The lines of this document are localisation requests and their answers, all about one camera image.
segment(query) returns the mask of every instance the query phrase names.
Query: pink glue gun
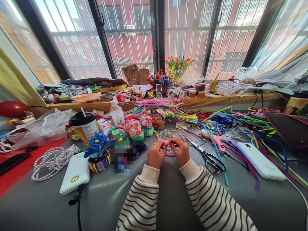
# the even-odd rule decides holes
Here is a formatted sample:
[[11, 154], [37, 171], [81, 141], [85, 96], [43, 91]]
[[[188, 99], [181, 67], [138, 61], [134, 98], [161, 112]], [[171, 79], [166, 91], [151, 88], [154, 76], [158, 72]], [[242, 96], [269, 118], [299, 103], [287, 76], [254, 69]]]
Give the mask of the pink glue gun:
[[[209, 134], [203, 133], [202, 136], [206, 139], [211, 139]], [[215, 142], [215, 144], [218, 147], [218, 151], [220, 154], [224, 154], [226, 152], [226, 149], [224, 147], [224, 145], [222, 144], [222, 141], [224, 140], [224, 138], [222, 136], [216, 136], [216, 135], [211, 135], [213, 141]]]

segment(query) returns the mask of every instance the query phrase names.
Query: red cloth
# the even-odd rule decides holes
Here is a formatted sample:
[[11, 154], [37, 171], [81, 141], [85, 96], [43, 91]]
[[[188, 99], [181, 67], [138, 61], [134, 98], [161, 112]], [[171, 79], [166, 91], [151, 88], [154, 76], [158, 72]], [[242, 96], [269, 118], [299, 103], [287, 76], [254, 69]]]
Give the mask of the red cloth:
[[[12, 168], [10, 171], [4, 173], [0, 176], [0, 196], [9, 189], [13, 184], [15, 184], [21, 177], [26, 175], [31, 169], [33, 169], [34, 162], [44, 155], [49, 149], [61, 146], [67, 138], [55, 141], [49, 145], [38, 146], [38, 149], [30, 152], [31, 156], [25, 159], [23, 162]], [[25, 149], [20, 149], [17, 151], [12, 151], [9, 153], [0, 153], [0, 164], [6, 161], [8, 158], [18, 154], [25, 153]]]

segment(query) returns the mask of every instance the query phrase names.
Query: striped sleeve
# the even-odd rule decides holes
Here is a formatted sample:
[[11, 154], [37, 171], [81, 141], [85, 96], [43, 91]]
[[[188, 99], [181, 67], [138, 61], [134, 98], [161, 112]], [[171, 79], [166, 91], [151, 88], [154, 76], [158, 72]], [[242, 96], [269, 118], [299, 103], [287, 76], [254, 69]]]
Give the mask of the striped sleeve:
[[159, 169], [144, 165], [128, 192], [116, 231], [156, 230], [159, 173]]
[[203, 166], [190, 159], [180, 171], [193, 208], [206, 230], [257, 230], [247, 213]]

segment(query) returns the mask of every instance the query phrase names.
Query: straw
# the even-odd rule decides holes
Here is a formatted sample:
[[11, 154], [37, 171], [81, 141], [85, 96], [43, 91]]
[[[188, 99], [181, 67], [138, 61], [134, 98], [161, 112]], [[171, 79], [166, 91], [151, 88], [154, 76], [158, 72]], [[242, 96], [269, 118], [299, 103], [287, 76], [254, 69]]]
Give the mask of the straw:
[[83, 116], [84, 116], [84, 117], [87, 117], [82, 107], [81, 107], [81, 111], [82, 111], [82, 113], [83, 113]]

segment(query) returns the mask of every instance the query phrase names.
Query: power bank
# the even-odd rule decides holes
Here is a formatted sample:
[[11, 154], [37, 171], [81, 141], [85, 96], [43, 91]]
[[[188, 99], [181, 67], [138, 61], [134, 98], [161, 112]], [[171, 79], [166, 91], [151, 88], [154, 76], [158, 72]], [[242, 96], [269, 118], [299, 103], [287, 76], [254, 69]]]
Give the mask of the power bank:
[[90, 169], [88, 159], [83, 157], [84, 152], [71, 157], [65, 172], [65, 176], [60, 188], [60, 194], [66, 195], [78, 188], [81, 184], [86, 184], [90, 180]]
[[246, 158], [257, 172], [265, 179], [283, 181], [286, 176], [267, 159], [253, 144], [237, 143], [237, 147], [244, 153]]

